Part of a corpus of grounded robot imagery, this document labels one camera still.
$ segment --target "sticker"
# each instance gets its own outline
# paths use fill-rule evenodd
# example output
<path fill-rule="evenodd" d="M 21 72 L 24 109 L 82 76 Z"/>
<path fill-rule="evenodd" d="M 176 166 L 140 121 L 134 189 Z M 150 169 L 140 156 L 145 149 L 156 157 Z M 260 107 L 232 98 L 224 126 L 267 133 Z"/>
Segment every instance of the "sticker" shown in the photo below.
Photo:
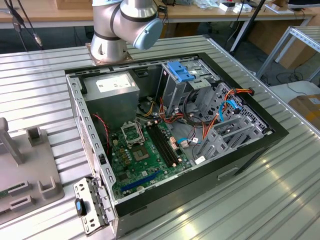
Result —
<path fill-rule="evenodd" d="M 318 98 L 309 98 L 309 100 L 313 103 L 313 104 L 320 104 L 320 100 Z"/>
<path fill-rule="evenodd" d="M 131 87 L 130 82 L 123 76 L 98 80 L 96 81 L 96 85 L 100 93 Z"/>

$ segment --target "floor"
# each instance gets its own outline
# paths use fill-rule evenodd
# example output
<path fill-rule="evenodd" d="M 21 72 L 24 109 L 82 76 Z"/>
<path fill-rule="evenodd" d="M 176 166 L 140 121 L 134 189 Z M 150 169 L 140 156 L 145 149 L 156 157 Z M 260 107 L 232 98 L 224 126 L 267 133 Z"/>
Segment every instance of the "floor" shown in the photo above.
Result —
<path fill-rule="evenodd" d="M 213 32 L 210 34 L 210 36 L 221 46 L 225 45 L 226 39 L 234 31 L 230 28 L 230 22 L 214 22 L 212 23 L 212 28 Z M 208 34 L 208 29 L 209 24 L 201 23 L 197 30 L 197 34 Z M 36 31 L 41 37 L 45 49 L 83 46 L 85 43 L 91 41 L 86 37 L 85 28 L 80 26 L 37 28 Z M 2 37 L 0 39 L 0 54 L 18 53 L 24 51 L 20 38 L 13 29 L 0 29 L 0 36 L 5 36 L 4 38 Z M 22 37 L 29 51 L 35 51 L 38 49 L 33 42 L 33 39 L 25 31 L 22 31 Z M 234 40 L 234 38 L 231 38 L 227 43 L 227 50 L 231 48 Z M 263 51 L 248 41 L 244 41 L 235 54 L 235 58 L 245 67 L 247 67 L 248 70 L 253 72 L 257 72 L 259 70 L 267 57 L 268 56 Z M 298 72 L 297 75 L 301 73 L 303 75 L 303 79 L 307 79 L 309 75 L 312 74 L 315 69 L 317 69 L 319 62 L 320 54 L 317 53 L 309 61 L 296 70 L 296 72 Z M 280 64 L 274 62 L 268 68 L 268 71 L 263 76 L 262 80 L 270 86 L 279 85 L 281 83 L 289 83 L 290 79 L 288 77 L 291 73 L 293 73 L 293 71 L 293 69 L 285 69 Z M 279 75 L 277 80 L 276 76 L 280 73 L 288 74 Z M 319 85 L 320 75 L 315 77 L 312 82 L 316 85 Z"/>

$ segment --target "motherboard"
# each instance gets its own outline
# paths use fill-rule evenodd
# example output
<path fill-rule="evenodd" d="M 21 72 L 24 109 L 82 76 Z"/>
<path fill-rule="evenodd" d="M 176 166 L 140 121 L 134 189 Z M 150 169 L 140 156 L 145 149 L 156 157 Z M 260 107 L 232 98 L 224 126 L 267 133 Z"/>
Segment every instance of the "motherboard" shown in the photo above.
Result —
<path fill-rule="evenodd" d="M 154 121 L 143 126 L 130 123 L 112 134 L 111 141 L 115 199 L 141 191 L 192 166 L 164 122 Z"/>

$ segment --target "ram slot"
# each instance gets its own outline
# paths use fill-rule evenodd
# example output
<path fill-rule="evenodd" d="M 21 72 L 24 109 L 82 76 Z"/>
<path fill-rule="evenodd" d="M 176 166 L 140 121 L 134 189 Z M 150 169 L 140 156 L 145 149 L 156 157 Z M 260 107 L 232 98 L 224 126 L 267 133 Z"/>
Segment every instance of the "ram slot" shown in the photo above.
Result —
<path fill-rule="evenodd" d="M 158 126 L 148 126 L 146 128 L 148 134 L 150 135 L 153 144 L 155 145 L 156 149 L 160 153 L 161 157 L 163 158 L 165 165 L 170 168 L 173 166 L 173 164 L 178 164 L 178 158 L 175 155 L 174 151 L 169 146 L 166 138 L 161 133 Z"/>

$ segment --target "metal shelf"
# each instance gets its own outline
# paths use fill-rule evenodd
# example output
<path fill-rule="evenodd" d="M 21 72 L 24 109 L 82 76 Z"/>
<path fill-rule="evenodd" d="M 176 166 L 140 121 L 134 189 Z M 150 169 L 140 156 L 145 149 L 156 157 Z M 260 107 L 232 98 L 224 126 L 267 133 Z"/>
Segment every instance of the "metal shelf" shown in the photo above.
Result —
<path fill-rule="evenodd" d="M 285 45 L 277 59 L 275 60 L 276 63 L 280 62 L 282 57 L 286 54 L 292 43 L 295 39 L 299 39 L 309 47 L 316 50 L 320 53 L 320 26 L 290 26 L 283 34 L 282 38 L 276 44 L 272 52 L 270 53 L 269 57 L 265 60 L 262 67 L 256 74 L 257 78 L 261 78 L 262 75 L 265 73 L 269 64 L 274 60 L 276 54 L 282 48 L 284 43 L 287 42 L 288 38 L 292 35 L 293 37 L 288 41 Z M 320 67 L 309 77 L 307 81 L 311 81 L 318 73 L 320 72 Z"/>

